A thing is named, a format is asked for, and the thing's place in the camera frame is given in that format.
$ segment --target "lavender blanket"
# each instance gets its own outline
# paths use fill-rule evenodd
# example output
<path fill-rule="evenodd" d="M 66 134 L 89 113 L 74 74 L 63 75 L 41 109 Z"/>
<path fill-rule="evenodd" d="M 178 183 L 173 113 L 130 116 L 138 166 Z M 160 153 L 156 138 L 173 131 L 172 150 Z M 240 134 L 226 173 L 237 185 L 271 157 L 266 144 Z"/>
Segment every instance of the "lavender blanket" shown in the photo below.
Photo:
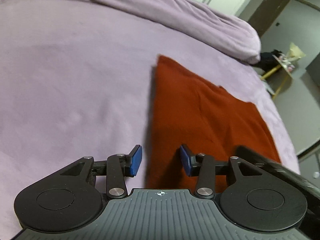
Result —
<path fill-rule="evenodd" d="M 238 60 L 257 59 L 260 45 L 249 25 L 185 0 L 154 0 L 149 8 L 143 0 L 137 8 L 136 0 L 91 1 L 0 3 L 1 240 L 20 230 L 15 196 L 82 156 L 105 160 L 142 144 L 140 170 L 127 187 L 144 186 L 158 54 L 253 102 L 282 163 L 299 172 L 272 100 L 251 67 Z M 111 8 L 105 1 L 112 7 L 122 1 L 122 9 L 127 3 L 124 10 L 135 11 Z M 103 180 L 97 188 L 104 190 Z"/>

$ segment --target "yellow table leg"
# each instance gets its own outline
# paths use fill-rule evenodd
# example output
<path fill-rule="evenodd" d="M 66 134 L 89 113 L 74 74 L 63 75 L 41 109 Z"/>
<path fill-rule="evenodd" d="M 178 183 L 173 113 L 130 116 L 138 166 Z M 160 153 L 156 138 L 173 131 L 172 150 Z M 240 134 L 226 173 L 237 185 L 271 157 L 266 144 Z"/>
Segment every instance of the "yellow table leg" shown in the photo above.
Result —
<path fill-rule="evenodd" d="M 274 72 L 276 72 L 279 68 L 281 68 L 281 65 L 278 65 L 271 69 L 269 72 L 265 73 L 260 80 L 265 80 L 266 78 L 270 77 Z"/>
<path fill-rule="evenodd" d="M 272 96 L 272 100 L 276 98 L 276 96 L 280 93 L 282 87 L 284 86 L 284 84 L 287 82 L 289 75 L 285 75 L 285 78 L 282 80 L 280 86 L 277 88 L 275 94 Z"/>

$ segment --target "orange-red fabric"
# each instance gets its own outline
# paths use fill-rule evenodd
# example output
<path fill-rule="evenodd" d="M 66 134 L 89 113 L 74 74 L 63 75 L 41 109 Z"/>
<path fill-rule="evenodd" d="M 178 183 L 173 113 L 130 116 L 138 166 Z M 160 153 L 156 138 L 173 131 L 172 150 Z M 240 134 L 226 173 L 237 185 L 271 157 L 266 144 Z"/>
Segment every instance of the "orange-red fabric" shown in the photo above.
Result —
<path fill-rule="evenodd" d="M 176 153 L 182 143 L 216 160 L 228 160 L 237 145 L 245 145 L 280 162 L 254 104 L 234 98 L 165 56 L 159 57 L 155 86 L 147 188 L 194 189 L 197 178 L 185 175 Z M 225 176 L 217 176 L 216 191 L 226 186 Z"/>

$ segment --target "small table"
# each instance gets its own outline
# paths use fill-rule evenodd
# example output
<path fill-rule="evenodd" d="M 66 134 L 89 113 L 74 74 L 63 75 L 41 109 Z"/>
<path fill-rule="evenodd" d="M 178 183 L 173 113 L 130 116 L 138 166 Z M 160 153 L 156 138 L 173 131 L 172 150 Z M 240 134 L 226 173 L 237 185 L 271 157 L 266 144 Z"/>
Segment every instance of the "small table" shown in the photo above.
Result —
<path fill-rule="evenodd" d="M 280 91 L 283 88 L 284 84 L 287 82 L 288 78 L 290 77 L 291 79 L 293 79 L 293 77 L 292 77 L 291 73 L 289 72 L 287 66 L 284 65 L 281 62 L 281 60 L 279 60 L 275 55 L 273 55 L 273 57 L 276 59 L 276 61 L 279 63 L 279 65 L 277 65 L 276 67 L 274 67 L 273 69 L 271 69 L 270 71 L 265 73 L 260 79 L 261 80 L 265 80 L 266 78 L 270 77 L 273 73 L 275 73 L 281 67 L 286 71 L 287 75 L 285 75 L 285 77 L 283 78 L 280 86 L 277 88 L 275 94 L 272 96 L 272 99 L 275 99 L 276 96 L 280 93 Z"/>

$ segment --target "metal screw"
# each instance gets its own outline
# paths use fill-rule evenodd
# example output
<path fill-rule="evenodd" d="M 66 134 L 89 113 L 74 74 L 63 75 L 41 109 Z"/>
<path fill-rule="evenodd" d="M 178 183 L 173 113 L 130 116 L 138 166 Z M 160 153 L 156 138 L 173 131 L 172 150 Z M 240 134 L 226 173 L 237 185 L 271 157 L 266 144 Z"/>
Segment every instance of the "metal screw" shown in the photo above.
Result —
<path fill-rule="evenodd" d="M 124 190 L 119 187 L 114 187 L 111 190 L 109 190 L 109 194 L 113 196 L 121 196 L 124 193 Z"/>
<path fill-rule="evenodd" d="M 315 172 L 313 173 L 312 177 L 313 177 L 314 179 L 319 178 L 319 177 L 320 177 L 320 172 L 319 172 L 319 171 L 315 171 Z"/>
<path fill-rule="evenodd" d="M 200 189 L 197 190 L 199 195 L 202 196 L 209 196 L 213 193 L 212 189 L 208 188 L 208 187 L 201 187 Z"/>

